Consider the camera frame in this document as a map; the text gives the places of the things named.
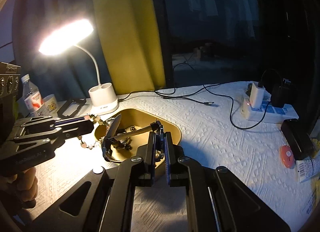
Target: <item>paper cup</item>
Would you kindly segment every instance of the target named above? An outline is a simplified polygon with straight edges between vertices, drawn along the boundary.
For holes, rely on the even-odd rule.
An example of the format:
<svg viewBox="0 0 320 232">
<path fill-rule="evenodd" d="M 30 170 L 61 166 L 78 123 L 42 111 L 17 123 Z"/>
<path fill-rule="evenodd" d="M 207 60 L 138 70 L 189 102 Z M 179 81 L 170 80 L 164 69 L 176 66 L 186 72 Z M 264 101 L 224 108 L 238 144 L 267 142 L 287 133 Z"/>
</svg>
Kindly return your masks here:
<svg viewBox="0 0 320 232">
<path fill-rule="evenodd" d="M 44 105 L 47 108 L 49 115 L 52 117 L 58 117 L 58 103 L 56 97 L 51 94 L 43 99 Z"/>
</svg>

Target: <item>pink oval device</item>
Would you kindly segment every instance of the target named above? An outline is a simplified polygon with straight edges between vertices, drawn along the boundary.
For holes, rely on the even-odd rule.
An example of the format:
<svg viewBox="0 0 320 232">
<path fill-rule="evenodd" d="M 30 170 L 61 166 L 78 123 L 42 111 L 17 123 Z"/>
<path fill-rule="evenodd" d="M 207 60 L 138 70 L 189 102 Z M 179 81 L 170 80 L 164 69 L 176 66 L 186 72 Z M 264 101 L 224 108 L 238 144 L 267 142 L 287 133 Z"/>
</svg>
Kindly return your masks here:
<svg viewBox="0 0 320 232">
<path fill-rule="evenodd" d="M 294 157 L 289 146 L 283 145 L 281 147 L 280 156 L 285 167 L 291 168 L 294 165 Z"/>
</svg>

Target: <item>power strip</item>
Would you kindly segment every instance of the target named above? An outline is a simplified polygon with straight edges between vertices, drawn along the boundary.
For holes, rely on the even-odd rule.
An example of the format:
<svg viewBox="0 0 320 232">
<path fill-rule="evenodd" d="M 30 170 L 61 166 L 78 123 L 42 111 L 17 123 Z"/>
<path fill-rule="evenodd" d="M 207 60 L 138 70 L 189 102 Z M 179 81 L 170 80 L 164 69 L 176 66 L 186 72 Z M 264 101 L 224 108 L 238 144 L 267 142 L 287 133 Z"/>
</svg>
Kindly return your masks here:
<svg viewBox="0 0 320 232">
<path fill-rule="evenodd" d="M 242 102 L 242 114 L 247 120 L 260 121 L 268 101 L 262 101 L 259 109 L 251 107 L 249 98 L 244 98 Z M 282 124 L 285 119 L 299 119 L 298 114 L 290 104 L 285 104 L 283 108 L 276 108 L 269 104 L 266 115 L 262 122 Z"/>
</svg>

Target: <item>white textured tablecloth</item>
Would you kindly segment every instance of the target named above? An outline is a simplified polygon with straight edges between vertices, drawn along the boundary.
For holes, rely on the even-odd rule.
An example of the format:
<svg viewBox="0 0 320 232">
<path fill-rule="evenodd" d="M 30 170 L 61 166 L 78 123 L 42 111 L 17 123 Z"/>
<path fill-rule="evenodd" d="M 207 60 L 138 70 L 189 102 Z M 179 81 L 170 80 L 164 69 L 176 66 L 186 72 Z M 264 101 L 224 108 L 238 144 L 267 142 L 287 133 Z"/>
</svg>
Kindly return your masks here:
<svg viewBox="0 0 320 232">
<path fill-rule="evenodd" d="M 210 88 L 212 92 L 235 99 L 233 121 L 241 127 L 255 123 L 247 121 L 240 113 L 240 102 L 247 84 L 235 82 Z M 179 88 L 175 95 L 189 94 L 200 88 Z M 314 182 L 299 183 L 296 170 L 287 169 L 281 163 L 279 148 L 286 144 L 286 140 L 280 125 L 261 123 L 250 130 L 239 130 L 229 121 L 230 99 L 206 91 L 191 98 L 214 101 L 215 105 L 164 100 L 155 94 L 137 93 L 121 102 L 117 112 L 137 108 L 176 124 L 182 132 L 180 145 L 185 155 L 206 167 L 226 166 L 287 222 L 292 232 L 298 231 L 309 216 L 308 201 L 314 192 Z M 89 109 L 84 107 L 80 114 Z M 102 118 L 107 119 L 115 113 Z M 92 134 L 84 135 L 83 140 L 94 142 Z M 67 140 L 56 150 L 55 158 L 37 167 L 39 193 L 36 207 L 30 210 L 32 218 L 41 214 L 97 165 L 114 166 L 104 161 L 101 149 L 83 149 L 77 138 Z M 187 231 L 185 189 L 167 187 L 164 176 L 154 187 L 136 188 L 132 231 Z"/>
</svg>

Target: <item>bottle label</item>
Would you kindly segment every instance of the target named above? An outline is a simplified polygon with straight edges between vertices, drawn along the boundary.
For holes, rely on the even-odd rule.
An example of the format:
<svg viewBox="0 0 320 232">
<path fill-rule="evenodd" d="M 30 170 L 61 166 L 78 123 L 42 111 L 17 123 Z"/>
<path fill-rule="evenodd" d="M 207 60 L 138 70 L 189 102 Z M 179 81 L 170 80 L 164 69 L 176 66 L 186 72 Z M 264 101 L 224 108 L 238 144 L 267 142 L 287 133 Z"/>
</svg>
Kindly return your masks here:
<svg viewBox="0 0 320 232">
<path fill-rule="evenodd" d="M 43 101 L 39 91 L 31 94 L 24 100 L 24 102 L 30 112 L 37 111 L 43 105 Z"/>
</svg>

